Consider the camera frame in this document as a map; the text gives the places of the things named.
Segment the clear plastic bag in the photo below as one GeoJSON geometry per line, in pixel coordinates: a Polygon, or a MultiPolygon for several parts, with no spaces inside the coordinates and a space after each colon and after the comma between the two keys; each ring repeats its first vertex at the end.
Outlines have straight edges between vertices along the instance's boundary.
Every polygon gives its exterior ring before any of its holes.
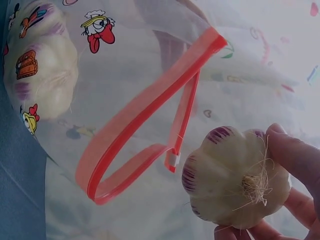
{"type": "MultiPolygon", "coordinates": [[[[4,81],[13,108],[58,165],[46,176],[49,239],[98,240],[86,235],[98,229],[121,240],[212,239],[212,224],[185,205],[180,180],[186,156],[210,130],[278,122],[318,141],[320,18],[312,7],[12,0],[4,81]]],[[[268,220],[281,232],[303,237],[286,210],[276,216],[268,220]]]]}

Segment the garlic bulb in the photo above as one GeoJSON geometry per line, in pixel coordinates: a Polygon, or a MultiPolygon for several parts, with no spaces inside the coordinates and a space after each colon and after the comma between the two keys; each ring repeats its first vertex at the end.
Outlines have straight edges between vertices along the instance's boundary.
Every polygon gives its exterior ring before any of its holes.
{"type": "Polygon", "coordinates": [[[290,174],[270,158],[261,130],[218,127],[187,158],[182,184],[192,211],[218,225],[248,229],[278,211],[291,189],[290,174]]]}

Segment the blue fabric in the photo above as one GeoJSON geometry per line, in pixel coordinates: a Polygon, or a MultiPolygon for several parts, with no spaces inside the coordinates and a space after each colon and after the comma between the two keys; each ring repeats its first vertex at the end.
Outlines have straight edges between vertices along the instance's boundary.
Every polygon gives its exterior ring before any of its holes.
{"type": "MultiPolygon", "coordinates": [[[[0,1],[1,46],[7,4],[0,1]]],[[[45,240],[46,153],[13,111],[3,85],[2,57],[0,64],[0,240],[45,240]]]]}

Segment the hand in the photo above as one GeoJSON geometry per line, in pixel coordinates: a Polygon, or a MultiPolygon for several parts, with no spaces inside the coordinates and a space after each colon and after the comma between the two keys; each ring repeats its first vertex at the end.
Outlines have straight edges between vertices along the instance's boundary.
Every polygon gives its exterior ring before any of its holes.
{"type": "MultiPolygon", "coordinates": [[[[313,200],[292,188],[284,206],[307,229],[304,240],[320,240],[320,150],[285,133],[278,124],[266,131],[269,135],[269,150],[273,160],[281,164],[299,179],[311,193],[313,200]]],[[[215,240],[297,240],[286,237],[262,220],[248,230],[218,226],[214,230],[215,240]]]]}

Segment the cartoon treasure chest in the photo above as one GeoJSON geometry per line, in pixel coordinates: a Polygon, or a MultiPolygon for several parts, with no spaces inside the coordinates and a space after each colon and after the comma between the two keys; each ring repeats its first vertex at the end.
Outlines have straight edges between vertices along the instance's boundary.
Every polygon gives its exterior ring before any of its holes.
{"type": "Polygon", "coordinates": [[[27,51],[16,61],[16,79],[31,77],[38,72],[38,61],[34,50],[27,51]]]}

